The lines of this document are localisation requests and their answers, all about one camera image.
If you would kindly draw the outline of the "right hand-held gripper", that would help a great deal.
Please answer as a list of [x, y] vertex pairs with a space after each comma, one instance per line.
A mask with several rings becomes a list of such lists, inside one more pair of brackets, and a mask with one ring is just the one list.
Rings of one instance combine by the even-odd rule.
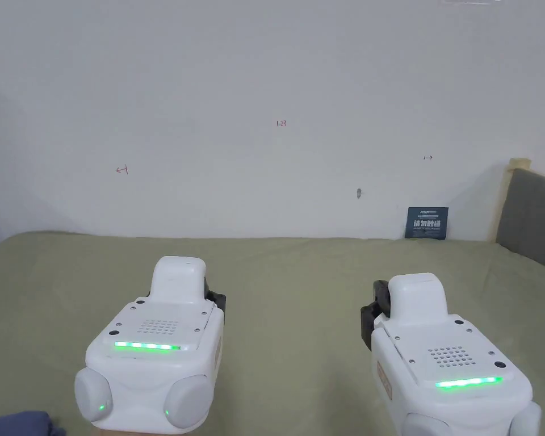
[[432, 273], [373, 283], [361, 337], [397, 435], [538, 435], [525, 374], [471, 322], [448, 311]]

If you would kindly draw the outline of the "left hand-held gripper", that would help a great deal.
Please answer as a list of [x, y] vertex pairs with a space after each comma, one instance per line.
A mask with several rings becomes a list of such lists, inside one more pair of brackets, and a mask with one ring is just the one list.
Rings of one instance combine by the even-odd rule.
[[202, 259], [162, 257], [148, 295], [88, 345], [74, 381], [82, 417], [102, 430], [197, 429], [213, 402], [225, 304]]

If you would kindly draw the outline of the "person's left hand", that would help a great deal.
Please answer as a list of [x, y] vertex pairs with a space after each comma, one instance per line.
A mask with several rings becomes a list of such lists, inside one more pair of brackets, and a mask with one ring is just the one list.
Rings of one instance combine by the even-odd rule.
[[163, 434], [163, 433], [146, 433], [146, 432], [136, 432], [136, 431], [120, 431], [120, 430], [108, 430], [101, 429], [94, 425], [91, 426], [90, 435], [96, 436], [172, 436], [172, 434]]

